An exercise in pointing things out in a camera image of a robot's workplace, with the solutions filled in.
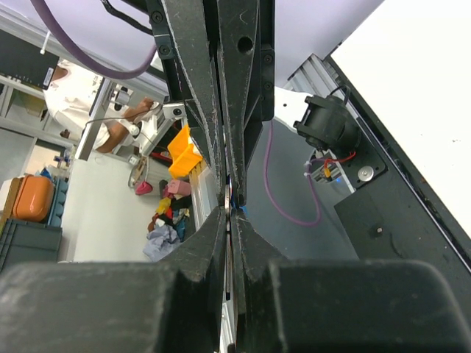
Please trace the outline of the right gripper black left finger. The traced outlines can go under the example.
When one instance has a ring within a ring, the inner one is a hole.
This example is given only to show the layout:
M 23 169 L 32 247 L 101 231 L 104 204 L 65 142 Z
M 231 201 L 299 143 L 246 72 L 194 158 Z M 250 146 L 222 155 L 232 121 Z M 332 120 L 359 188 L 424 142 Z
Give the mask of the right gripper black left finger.
M 22 263 L 1 275 L 3 352 L 216 352 L 226 212 L 156 263 Z

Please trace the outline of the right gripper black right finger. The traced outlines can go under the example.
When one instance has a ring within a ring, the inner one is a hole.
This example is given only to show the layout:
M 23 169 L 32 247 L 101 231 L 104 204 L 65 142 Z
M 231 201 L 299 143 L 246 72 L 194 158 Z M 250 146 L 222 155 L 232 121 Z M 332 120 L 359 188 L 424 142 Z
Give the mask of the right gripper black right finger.
M 238 352 L 468 352 L 445 278 L 416 260 L 288 260 L 231 215 Z

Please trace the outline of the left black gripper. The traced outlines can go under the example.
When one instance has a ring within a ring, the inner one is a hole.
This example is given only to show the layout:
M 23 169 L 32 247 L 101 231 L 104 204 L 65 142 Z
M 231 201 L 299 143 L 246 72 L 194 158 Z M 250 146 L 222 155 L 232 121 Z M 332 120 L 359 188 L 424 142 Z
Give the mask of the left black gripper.
M 224 194 L 222 107 L 236 204 L 247 200 L 244 122 L 269 121 L 275 105 L 273 1 L 131 1 L 148 12 L 171 96 L 190 99 L 191 137 Z

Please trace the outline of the silver key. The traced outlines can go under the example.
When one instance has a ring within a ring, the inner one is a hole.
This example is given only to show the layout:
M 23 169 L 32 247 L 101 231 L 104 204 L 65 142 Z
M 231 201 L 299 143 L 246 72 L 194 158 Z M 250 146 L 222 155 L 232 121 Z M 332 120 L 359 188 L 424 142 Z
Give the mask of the silver key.
M 226 251 L 225 251 L 225 274 L 224 274 L 224 295 L 225 300 L 231 299 L 231 287 L 232 287 L 232 241 L 231 241 L 231 185 L 228 183 L 225 186 L 225 197 L 224 197 L 224 208 L 226 216 Z

